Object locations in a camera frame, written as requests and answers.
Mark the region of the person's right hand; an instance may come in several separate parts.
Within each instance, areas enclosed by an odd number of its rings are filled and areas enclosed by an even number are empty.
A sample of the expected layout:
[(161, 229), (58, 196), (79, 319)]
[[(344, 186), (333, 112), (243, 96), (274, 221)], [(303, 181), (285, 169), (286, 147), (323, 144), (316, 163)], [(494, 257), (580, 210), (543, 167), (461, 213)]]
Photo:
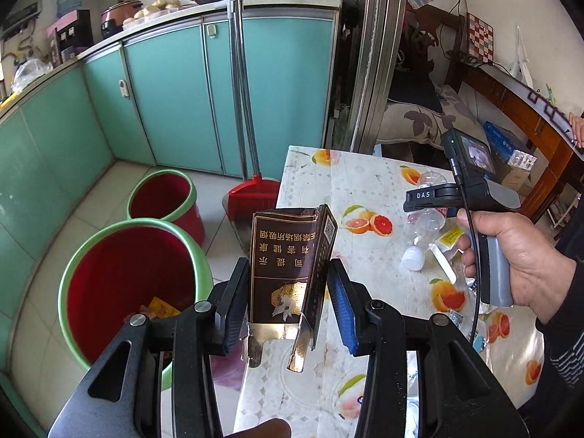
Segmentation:
[(459, 210), (457, 223), (497, 238), (510, 265), (514, 303), (529, 307), (541, 323), (548, 323), (568, 295), (576, 262), (559, 253), (528, 218), (516, 212), (469, 215)]

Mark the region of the person's left hand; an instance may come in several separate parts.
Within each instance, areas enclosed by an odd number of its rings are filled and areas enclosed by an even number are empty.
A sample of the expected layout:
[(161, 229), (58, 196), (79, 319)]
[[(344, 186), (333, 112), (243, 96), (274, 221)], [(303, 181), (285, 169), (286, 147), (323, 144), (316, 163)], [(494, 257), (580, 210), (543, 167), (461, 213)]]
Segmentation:
[(228, 438), (290, 438), (291, 428), (289, 424), (280, 418), (272, 418), (260, 425), (247, 430), (242, 430)]

